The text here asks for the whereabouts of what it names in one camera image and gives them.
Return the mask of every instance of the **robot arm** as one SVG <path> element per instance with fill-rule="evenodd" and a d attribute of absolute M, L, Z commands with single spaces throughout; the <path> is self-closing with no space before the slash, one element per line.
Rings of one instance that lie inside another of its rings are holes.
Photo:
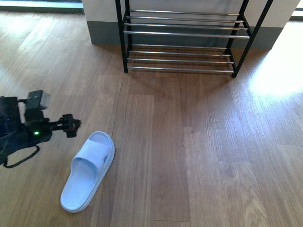
<path fill-rule="evenodd" d="M 42 110 L 48 107 L 49 101 L 50 95 L 42 90 L 30 92 L 27 99 L 0 97 L 0 165 L 9 167 L 9 155 L 36 146 L 37 150 L 32 155 L 11 167 L 28 160 L 39 151 L 37 144 L 49 141 L 53 131 L 63 130 L 68 138 L 77 136 L 81 121 L 73 119 L 72 114 L 65 114 L 56 122 L 44 118 Z M 20 102 L 26 106 L 24 123 L 20 119 Z"/>

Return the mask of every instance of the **slipper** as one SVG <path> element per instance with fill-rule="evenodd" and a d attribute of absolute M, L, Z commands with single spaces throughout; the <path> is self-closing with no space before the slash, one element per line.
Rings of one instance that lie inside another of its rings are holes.
<path fill-rule="evenodd" d="M 109 135 L 101 131 L 90 135 L 71 162 L 71 175 L 61 194 L 63 209 L 77 213 L 88 206 L 114 155 L 115 146 Z"/>

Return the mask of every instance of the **black metal shoe rack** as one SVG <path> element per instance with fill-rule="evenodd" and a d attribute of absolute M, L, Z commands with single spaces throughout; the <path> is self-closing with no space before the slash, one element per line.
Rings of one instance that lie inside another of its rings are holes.
<path fill-rule="evenodd" d="M 252 31 L 244 16 L 244 12 L 249 0 L 244 0 L 239 13 L 235 14 L 134 10 L 130 9 L 129 0 L 125 0 L 125 13 L 123 17 L 121 11 L 121 2 L 120 0 L 115 1 L 119 25 L 123 67 L 125 73 L 127 73 L 129 69 L 178 70 L 195 72 L 231 73 L 233 78 L 237 76 L 244 62 L 244 59 L 247 56 L 247 53 L 261 27 L 261 24 L 263 23 L 263 20 L 273 2 L 273 0 L 267 1 L 261 13 L 261 16 L 254 30 Z M 158 21 L 166 21 L 167 23 L 157 23 Z M 218 23 L 234 25 L 218 26 Z M 174 28 L 183 30 L 182 32 L 171 32 L 171 30 Z M 189 29 L 190 31 L 195 30 L 197 32 L 183 32 L 184 30 L 186 31 L 186 29 Z M 218 34 L 214 32 L 202 32 L 205 30 L 218 31 Z M 245 35 L 238 35 L 237 32 L 239 31 L 245 31 Z M 133 35 L 161 35 L 167 36 L 168 40 L 172 36 L 176 36 L 179 38 L 189 36 L 207 37 L 213 39 L 228 39 L 228 41 L 225 47 L 175 45 L 174 43 L 169 45 L 140 43 L 134 44 Z M 231 50 L 233 41 L 235 39 L 248 40 L 244 52 L 237 63 L 234 60 Z M 197 64 L 199 66 L 206 66 L 206 68 L 197 68 Z"/>

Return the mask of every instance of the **white wall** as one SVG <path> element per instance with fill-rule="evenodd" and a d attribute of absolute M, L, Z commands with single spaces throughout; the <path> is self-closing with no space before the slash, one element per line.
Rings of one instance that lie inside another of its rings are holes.
<path fill-rule="evenodd" d="M 300 0 L 274 0 L 263 27 L 284 27 Z M 114 0 L 82 0 L 88 21 L 116 22 Z M 245 16 L 255 26 L 266 0 L 251 0 Z M 238 13 L 242 0 L 130 0 L 131 9 Z M 122 12 L 124 1 L 121 0 Z"/>

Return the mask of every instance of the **slipper strap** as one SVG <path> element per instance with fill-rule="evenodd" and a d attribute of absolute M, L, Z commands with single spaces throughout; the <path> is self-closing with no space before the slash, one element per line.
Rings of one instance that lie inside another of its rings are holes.
<path fill-rule="evenodd" d="M 109 155 L 111 149 L 112 147 L 110 146 L 87 140 L 74 159 L 82 158 L 88 160 L 97 168 L 98 173 L 100 173 L 104 164 L 104 158 Z"/>

